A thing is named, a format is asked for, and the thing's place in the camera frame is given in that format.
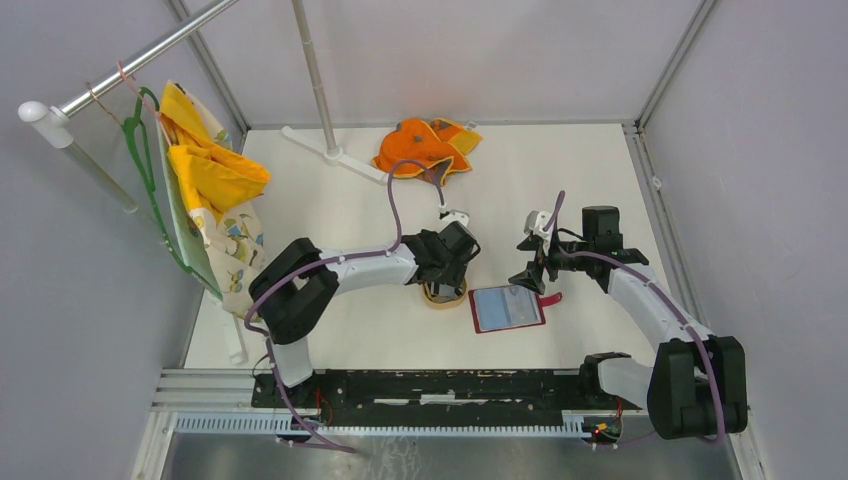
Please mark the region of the green clothes hanger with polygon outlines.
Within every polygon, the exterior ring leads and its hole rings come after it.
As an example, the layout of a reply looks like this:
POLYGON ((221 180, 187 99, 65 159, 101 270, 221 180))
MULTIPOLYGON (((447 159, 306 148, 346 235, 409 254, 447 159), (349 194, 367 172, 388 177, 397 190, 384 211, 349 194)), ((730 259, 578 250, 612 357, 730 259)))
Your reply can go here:
POLYGON ((157 124, 149 133, 143 120, 146 103, 159 105, 155 94, 147 87, 140 89, 133 114, 123 120, 121 130, 125 145, 145 188, 158 236, 177 266, 197 280, 215 299, 222 294, 204 250, 199 228, 189 217, 177 185, 176 174, 167 158, 167 145, 157 124), (169 230, 162 216, 156 193, 167 194, 167 207, 173 229, 169 230))

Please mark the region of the metal hanging rail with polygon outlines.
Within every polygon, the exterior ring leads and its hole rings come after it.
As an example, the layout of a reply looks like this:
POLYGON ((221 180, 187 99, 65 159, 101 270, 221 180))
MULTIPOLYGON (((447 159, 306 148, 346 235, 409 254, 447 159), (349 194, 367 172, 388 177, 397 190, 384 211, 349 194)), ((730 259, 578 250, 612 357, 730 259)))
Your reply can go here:
POLYGON ((162 56, 201 27, 237 4, 236 0, 210 1, 207 5, 191 13, 185 20, 166 30, 137 52, 120 61, 101 78, 97 79, 91 89, 59 106, 48 106, 39 101, 27 101, 19 105, 18 118, 32 126, 53 148, 64 149, 73 142, 72 135, 67 131, 70 119, 95 102, 95 98, 107 94, 126 79, 147 66, 153 60, 162 56))

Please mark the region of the white rack stand base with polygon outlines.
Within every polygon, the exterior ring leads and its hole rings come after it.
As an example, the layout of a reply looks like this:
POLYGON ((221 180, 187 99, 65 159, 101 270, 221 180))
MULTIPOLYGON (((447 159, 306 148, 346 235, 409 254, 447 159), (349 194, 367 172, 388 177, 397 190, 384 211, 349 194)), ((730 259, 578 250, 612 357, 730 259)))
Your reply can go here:
POLYGON ((379 185, 386 185, 388 183, 387 173, 367 164, 364 161, 360 161, 348 155, 341 147, 336 147, 334 150, 328 150, 326 145, 321 141, 310 138, 304 133, 289 126, 284 126, 281 129, 281 133, 290 142, 293 142, 299 147, 320 156, 329 166, 343 167, 348 171, 379 185))

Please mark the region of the red leather card holder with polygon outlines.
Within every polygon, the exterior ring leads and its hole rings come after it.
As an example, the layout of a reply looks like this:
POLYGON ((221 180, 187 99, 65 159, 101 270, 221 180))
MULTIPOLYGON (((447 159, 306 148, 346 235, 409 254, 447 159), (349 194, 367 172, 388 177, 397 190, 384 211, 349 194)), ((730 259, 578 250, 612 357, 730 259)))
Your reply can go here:
POLYGON ((540 296, 514 285, 475 289, 468 295, 477 334, 545 325, 545 308, 557 305, 562 298, 561 292, 540 296))

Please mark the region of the yellow patterned hanging cloth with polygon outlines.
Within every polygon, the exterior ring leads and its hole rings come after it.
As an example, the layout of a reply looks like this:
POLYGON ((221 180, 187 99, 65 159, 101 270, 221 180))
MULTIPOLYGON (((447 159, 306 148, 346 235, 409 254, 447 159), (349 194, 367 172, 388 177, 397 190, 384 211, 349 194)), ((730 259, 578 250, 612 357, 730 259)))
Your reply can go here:
POLYGON ((222 308, 242 318, 254 303, 248 288, 266 264, 264 228, 251 201, 264 193, 271 175, 235 152, 221 122, 173 81, 164 87, 160 118, 166 158, 188 224, 199 235, 209 283, 222 308))

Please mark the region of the orange yellow cloth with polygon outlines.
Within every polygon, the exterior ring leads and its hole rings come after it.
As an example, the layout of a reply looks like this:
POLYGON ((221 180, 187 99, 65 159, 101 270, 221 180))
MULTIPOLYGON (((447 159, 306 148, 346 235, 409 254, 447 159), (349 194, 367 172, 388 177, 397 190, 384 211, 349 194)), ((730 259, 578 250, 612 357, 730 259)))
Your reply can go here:
POLYGON ((482 140, 480 134, 447 118, 412 117, 399 122, 384 137, 371 163, 389 173, 401 161, 414 160, 422 166, 403 164, 395 170, 395 176, 437 178, 444 185, 450 175, 473 169, 468 156, 482 140))

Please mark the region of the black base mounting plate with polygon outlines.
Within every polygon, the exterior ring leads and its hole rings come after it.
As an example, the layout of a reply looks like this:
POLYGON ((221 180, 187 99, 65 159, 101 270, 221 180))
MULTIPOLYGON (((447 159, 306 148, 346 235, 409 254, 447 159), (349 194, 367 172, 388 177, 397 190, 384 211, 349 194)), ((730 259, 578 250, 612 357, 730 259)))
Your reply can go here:
POLYGON ((331 427, 557 426, 570 412, 633 411, 573 369, 324 370, 284 394, 255 378, 251 405, 293 405, 331 427))

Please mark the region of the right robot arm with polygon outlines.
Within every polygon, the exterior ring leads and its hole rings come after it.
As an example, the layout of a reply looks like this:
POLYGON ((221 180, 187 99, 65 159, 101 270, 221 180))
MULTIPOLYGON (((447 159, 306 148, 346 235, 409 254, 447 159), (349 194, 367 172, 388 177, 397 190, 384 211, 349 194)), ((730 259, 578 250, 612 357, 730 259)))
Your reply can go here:
POLYGON ((662 285, 648 258, 627 248, 614 206, 582 210, 582 234, 560 239, 552 212, 528 214, 520 251, 534 257, 512 285, 536 294, 561 272, 582 272, 621 306, 654 352, 643 365, 623 352, 590 354, 579 368, 580 400, 602 408, 615 397, 644 410, 665 440, 717 442, 748 426, 745 351, 733 336, 717 336, 662 285))

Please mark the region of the vertical metal pole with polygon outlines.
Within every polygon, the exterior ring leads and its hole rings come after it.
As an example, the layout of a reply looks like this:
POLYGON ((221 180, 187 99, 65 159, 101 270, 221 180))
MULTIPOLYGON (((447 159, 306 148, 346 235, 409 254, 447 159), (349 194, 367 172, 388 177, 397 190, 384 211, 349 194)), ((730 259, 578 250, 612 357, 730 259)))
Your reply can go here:
POLYGON ((324 85, 320 73, 317 54, 308 25, 305 5, 302 0, 292 0, 292 9, 304 52, 311 88, 314 94, 324 141, 328 150, 339 147, 335 138, 330 110, 327 103, 324 85))

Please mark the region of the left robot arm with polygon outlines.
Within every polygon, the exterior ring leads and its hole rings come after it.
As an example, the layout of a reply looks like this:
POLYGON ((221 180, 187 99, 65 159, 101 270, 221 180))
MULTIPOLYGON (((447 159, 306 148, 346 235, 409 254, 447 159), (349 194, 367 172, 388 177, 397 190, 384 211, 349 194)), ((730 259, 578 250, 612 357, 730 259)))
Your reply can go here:
POLYGON ((479 253, 478 241, 459 221, 370 250, 320 249, 306 237, 293 241, 250 284, 253 304, 245 316, 267 326, 278 397, 295 408, 312 399, 307 336, 335 297, 383 285, 459 288, 479 253))

